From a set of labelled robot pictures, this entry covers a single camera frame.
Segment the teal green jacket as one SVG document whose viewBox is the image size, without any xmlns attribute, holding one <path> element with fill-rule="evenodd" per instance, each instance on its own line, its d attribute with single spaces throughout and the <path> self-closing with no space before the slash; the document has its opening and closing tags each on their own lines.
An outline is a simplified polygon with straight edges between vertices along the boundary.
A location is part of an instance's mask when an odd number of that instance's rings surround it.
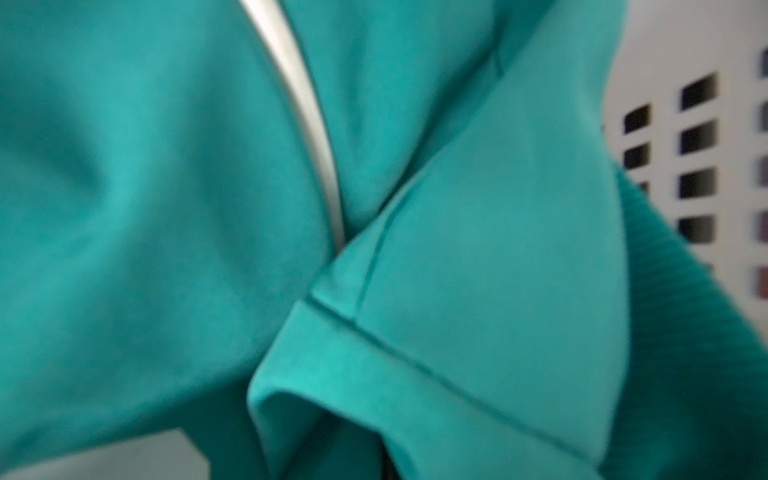
<svg viewBox="0 0 768 480">
<path fill-rule="evenodd" d="M 3 2 L 2 472 L 765 478 L 765 345 L 604 140 L 626 11 Z"/>
</svg>

